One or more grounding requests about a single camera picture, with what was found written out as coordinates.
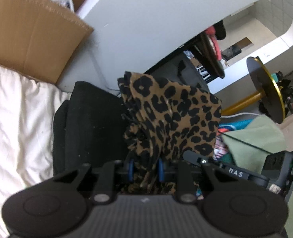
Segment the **leopard print clothing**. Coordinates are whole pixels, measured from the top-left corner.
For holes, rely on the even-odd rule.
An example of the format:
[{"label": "leopard print clothing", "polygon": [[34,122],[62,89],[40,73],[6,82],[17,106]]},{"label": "leopard print clothing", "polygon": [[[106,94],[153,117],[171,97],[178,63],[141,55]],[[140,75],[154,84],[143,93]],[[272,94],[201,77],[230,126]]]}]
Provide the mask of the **leopard print clothing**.
[{"label": "leopard print clothing", "polygon": [[179,159],[186,150],[212,156],[220,100],[204,90],[147,74],[126,72],[118,85],[132,117],[125,140],[135,174],[134,183],[126,191],[174,192],[173,183],[167,183],[164,189],[154,185],[158,159]]}]

